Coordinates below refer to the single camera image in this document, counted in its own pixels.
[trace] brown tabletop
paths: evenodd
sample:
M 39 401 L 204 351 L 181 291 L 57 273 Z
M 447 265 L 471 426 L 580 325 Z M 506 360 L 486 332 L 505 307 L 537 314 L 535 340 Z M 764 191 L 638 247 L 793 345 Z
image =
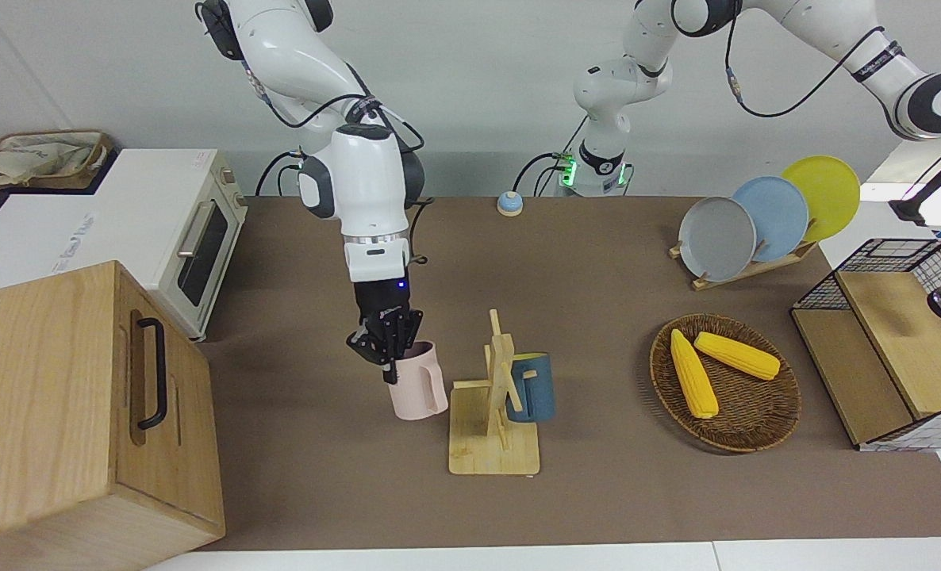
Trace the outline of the brown tabletop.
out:
M 549 351 L 558 415 L 536 477 L 447 471 L 448 416 L 402 422 L 344 346 L 357 308 L 339 224 L 298 199 L 252 202 L 213 311 L 209 357 L 227 538 L 209 550 L 514 546 L 941 535 L 934 454 L 851 449 L 787 314 L 823 256 L 696 293 L 666 256 L 691 198 L 441 198 L 417 228 L 412 305 L 447 382 L 484 376 L 489 308 L 519 351 Z M 728 315 L 786 356 L 793 437 L 708 452 L 653 397 L 651 341 L 688 313 Z

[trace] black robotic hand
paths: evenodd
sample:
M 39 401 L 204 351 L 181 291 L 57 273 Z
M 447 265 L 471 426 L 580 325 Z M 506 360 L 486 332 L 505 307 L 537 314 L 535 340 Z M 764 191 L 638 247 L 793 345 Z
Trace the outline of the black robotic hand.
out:
M 408 276 L 379 282 L 354 284 L 355 299 L 361 310 L 359 328 L 347 345 L 365 361 L 382 366 L 382 378 L 397 384 L 395 362 L 404 358 L 417 337 L 424 312 L 410 308 Z

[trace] woven tray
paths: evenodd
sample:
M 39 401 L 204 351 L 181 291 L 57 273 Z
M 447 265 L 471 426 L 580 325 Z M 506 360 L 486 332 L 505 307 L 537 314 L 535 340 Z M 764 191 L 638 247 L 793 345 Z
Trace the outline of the woven tray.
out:
M 671 361 L 671 329 L 680 330 L 689 341 L 695 340 L 700 331 L 706 331 L 767 351 L 782 362 L 778 378 L 760 380 L 697 351 L 710 377 L 720 413 L 712 419 L 694 419 Z M 801 394 L 789 364 L 763 335 L 734 319 L 695 314 L 664 325 L 651 347 L 651 380 L 671 418 L 693 436 L 717 448 L 731 452 L 765 450 L 785 441 L 798 424 Z

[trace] green light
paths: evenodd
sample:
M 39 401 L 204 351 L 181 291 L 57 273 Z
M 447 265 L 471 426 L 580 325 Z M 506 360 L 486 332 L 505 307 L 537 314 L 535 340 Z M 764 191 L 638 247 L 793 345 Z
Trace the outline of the green light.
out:
M 562 168 L 562 186 L 572 187 L 576 182 L 576 160 L 569 158 L 569 166 Z

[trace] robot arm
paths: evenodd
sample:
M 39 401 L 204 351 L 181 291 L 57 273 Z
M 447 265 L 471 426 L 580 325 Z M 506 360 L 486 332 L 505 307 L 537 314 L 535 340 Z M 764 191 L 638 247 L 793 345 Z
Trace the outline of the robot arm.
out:
M 593 196 L 613 188 L 629 137 L 622 108 L 670 86 L 669 52 L 678 36 L 707 36 L 744 10 L 767 12 L 798 39 L 841 61 L 880 101 L 899 136 L 941 136 L 941 73 L 923 72 L 881 31 L 873 0 L 639 0 L 623 39 L 626 55 L 591 67 L 576 80 L 576 101 L 588 121 L 583 144 L 574 151 L 574 191 Z M 731 70 L 728 77 L 742 102 Z
M 205 0 L 198 12 L 221 54 L 242 62 L 279 120 L 303 127 L 302 202 L 316 217 L 340 221 L 354 282 L 359 329 L 348 346 L 397 382 L 394 362 L 412 346 L 423 316 L 409 306 L 404 214 L 421 194 L 419 160 L 399 140 L 390 111 L 319 40 L 332 23 L 328 0 Z

